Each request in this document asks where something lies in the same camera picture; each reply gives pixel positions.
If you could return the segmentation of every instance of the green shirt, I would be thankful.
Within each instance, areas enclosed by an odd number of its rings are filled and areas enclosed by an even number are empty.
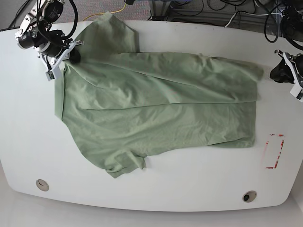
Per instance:
[[[56,115],[94,165],[118,177],[177,148],[254,144],[256,65],[189,53],[139,53],[109,13],[77,38],[81,62],[55,82]]]

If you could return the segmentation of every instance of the round hole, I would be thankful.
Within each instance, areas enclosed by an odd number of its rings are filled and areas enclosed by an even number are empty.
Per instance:
[[[245,193],[242,199],[244,202],[253,202],[256,197],[257,193],[255,191],[250,191],[248,193]]]
[[[47,192],[49,190],[48,183],[44,180],[41,180],[41,179],[37,180],[36,185],[40,190],[42,190],[44,192]]]

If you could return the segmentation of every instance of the yellow cable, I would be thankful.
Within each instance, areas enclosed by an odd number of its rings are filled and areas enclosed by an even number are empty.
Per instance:
[[[123,6],[122,9],[120,9],[120,10],[118,10],[118,11],[110,12],[110,13],[118,13],[118,12],[121,12],[121,11],[123,11],[123,10],[125,9],[125,7],[126,7],[126,3],[124,4],[124,6]],[[86,17],[83,21],[86,21],[86,20],[87,20],[88,18],[90,18],[90,17],[93,17],[93,16],[100,16],[100,15],[103,15],[103,14],[105,14],[105,13],[96,13],[96,14],[90,15],[90,16]]]

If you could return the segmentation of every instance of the metal bracket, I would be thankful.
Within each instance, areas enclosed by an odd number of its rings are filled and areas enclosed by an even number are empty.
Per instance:
[[[62,77],[61,70],[59,68],[59,65],[63,60],[69,59],[70,52],[75,48],[75,46],[83,45],[84,42],[82,40],[79,41],[71,41],[70,47],[66,49],[57,59],[53,61],[53,65],[51,65],[51,70],[48,70],[45,74],[48,79],[48,81],[51,81],[52,79],[58,79]],[[49,65],[47,64],[47,59],[45,55],[42,55],[39,53],[39,58],[42,59],[43,64],[48,69]]]
[[[281,54],[283,53],[282,51],[275,51],[276,53],[278,54]],[[299,75],[298,75],[298,72],[297,70],[295,69],[294,65],[295,63],[294,62],[291,62],[291,55],[288,54],[288,53],[283,53],[283,59],[285,60],[285,63],[286,65],[290,68],[292,74],[293,74],[293,77],[294,77],[294,86],[293,88],[291,89],[290,93],[295,97],[297,98],[298,100],[300,100],[301,103],[303,103],[303,88],[301,87],[301,82],[298,80],[299,78]]]

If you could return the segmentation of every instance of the white cable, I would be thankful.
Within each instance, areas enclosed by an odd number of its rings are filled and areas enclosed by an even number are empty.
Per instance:
[[[236,12],[230,19],[230,21],[228,22],[227,25],[225,25],[225,27],[228,27],[232,20],[235,18],[235,16],[237,15],[238,12]],[[245,13],[245,14],[248,14],[248,15],[253,15],[253,16],[268,16],[268,14],[253,14],[253,13]],[[280,15],[280,16],[283,16],[282,13],[272,13],[272,14],[277,14],[277,15]]]
[[[232,20],[235,18],[236,15],[237,15],[237,13],[235,13],[235,14],[231,17],[231,19],[229,20],[229,22],[227,23],[227,25],[225,25],[225,27],[228,27],[228,26],[231,24]]]
[[[245,13],[245,14],[253,15],[253,16],[267,16],[268,15],[268,14],[253,14],[253,13]],[[277,14],[277,15],[283,16],[282,13],[272,13],[272,14]]]

